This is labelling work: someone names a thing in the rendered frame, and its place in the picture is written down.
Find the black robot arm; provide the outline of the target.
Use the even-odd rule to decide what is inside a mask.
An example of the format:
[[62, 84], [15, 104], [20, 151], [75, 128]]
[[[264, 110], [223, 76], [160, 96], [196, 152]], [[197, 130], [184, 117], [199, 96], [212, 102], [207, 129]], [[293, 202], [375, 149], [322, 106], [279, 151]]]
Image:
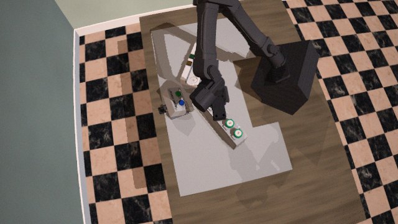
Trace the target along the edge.
[[268, 59], [272, 66], [275, 83], [290, 77], [284, 45], [274, 45], [270, 37], [266, 37], [253, 23], [239, 0], [193, 0], [193, 5], [197, 7], [198, 17], [193, 74], [200, 78], [201, 82], [189, 97], [195, 107], [202, 112], [205, 112], [212, 105], [213, 121], [226, 119], [224, 107], [226, 101], [225, 81], [218, 70], [219, 60], [216, 59], [218, 13], [222, 13], [232, 22], [246, 39], [250, 51], [255, 56]]

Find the grey flat mat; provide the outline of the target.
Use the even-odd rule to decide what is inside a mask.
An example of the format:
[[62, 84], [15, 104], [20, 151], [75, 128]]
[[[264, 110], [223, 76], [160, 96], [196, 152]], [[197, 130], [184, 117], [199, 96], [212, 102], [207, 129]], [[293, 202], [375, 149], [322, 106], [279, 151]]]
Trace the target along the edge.
[[180, 77], [197, 41], [197, 23], [151, 31], [162, 104], [166, 88], [180, 87], [189, 114], [165, 121], [180, 196], [197, 194], [292, 170], [279, 122], [252, 127], [233, 61], [255, 58], [246, 39], [228, 18], [217, 19], [218, 70], [228, 87], [225, 110], [247, 134], [235, 150], [192, 103], [196, 89]]

